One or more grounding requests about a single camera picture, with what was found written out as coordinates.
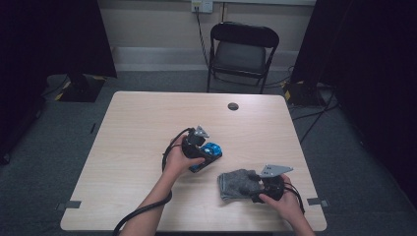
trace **person's left arm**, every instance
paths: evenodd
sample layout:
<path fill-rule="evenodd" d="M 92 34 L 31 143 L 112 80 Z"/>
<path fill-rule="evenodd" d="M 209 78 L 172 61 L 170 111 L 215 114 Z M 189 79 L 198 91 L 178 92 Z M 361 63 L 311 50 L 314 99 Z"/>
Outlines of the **person's left arm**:
<path fill-rule="evenodd" d="M 205 161 L 204 158 L 187 158 L 181 149 L 181 143 L 185 136 L 180 137 L 174 144 L 172 150 L 169 152 L 166 159 L 165 169 L 159 180 L 154 185 L 148 196 L 138 206 L 145 207 L 156 202 L 165 199 L 175 181 L 181 176 L 182 173 L 188 170 L 192 165 L 200 164 Z M 141 213 L 134 218 L 130 219 L 120 232 L 121 236 L 137 236 L 137 235 L 154 235 L 157 225 L 159 224 L 160 217 L 162 216 L 164 206 L 159 206 Z"/>

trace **table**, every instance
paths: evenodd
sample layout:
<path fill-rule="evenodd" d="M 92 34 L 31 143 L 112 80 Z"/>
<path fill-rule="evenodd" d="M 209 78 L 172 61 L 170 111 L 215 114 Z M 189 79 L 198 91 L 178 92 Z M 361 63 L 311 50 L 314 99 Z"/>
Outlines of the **table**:
<path fill-rule="evenodd" d="M 239 108 L 228 109 L 235 102 Z M 290 226 L 267 205 L 251 200 L 224 202 L 217 176 L 266 164 L 291 166 L 288 173 L 301 194 L 313 229 L 325 230 L 320 205 L 284 98 L 264 94 L 118 91 L 104 116 L 71 201 L 64 230 L 113 230 L 146 197 L 161 173 L 170 140 L 198 125 L 223 157 L 175 183 L 158 231 L 286 231 Z"/>

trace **person's left hand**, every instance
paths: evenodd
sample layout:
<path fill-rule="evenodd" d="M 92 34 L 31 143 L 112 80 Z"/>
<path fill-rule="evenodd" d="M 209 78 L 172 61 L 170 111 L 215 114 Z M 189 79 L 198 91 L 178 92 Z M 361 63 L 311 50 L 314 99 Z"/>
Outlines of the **person's left hand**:
<path fill-rule="evenodd" d="M 173 148 L 166 158 L 166 165 L 163 172 L 173 174 L 175 177 L 179 177 L 182 173 L 187 171 L 190 166 L 205 162 L 203 157 L 190 159 L 184 155 L 181 144 L 185 137 L 186 135 L 181 136 L 172 145 Z"/>

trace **gray carpet floor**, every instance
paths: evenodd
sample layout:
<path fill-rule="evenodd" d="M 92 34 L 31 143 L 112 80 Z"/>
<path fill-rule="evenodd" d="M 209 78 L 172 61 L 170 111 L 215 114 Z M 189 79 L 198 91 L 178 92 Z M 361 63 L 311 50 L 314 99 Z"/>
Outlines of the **gray carpet floor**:
<path fill-rule="evenodd" d="M 271 72 L 265 93 L 282 95 L 274 83 L 287 76 L 286 72 Z M 56 206 L 70 200 L 113 93 L 205 92 L 206 77 L 205 71 L 119 72 L 118 79 L 105 82 L 94 103 L 55 101 L 59 89 L 46 95 L 40 117 L 11 151 L 11 163 L 0 166 L 0 235 L 111 235 L 63 231 L 60 221 L 64 212 Z M 45 92 L 58 88 L 64 79 L 63 75 L 49 77 L 50 87 Z M 221 88 L 212 92 L 259 91 L 219 81 L 212 86 Z M 323 90 L 325 99 L 330 99 L 330 94 L 329 89 Z M 336 104 L 333 97 L 330 106 Z M 289 105 L 293 118 L 321 110 Z M 316 117 L 294 120 L 300 139 Z M 386 169 L 361 146 L 357 133 L 336 106 L 322 115 L 301 144 L 318 195 L 329 203 L 324 207 L 328 228 L 317 234 L 417 235 L 416 211 Z"/>

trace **chair backrest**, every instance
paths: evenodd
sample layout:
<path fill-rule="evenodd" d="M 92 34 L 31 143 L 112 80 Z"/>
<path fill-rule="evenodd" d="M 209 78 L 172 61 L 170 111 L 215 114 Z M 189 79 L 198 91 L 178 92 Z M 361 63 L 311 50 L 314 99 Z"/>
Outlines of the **chair backrest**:
<path fill-rule="evenodd" d="M 215 39 L 266 48 L 273 48 L 279 44 L 278 34 L 270 28 L 233 22 L 215 25 L 211 29 L 210 38 L 211 43 Z"/>

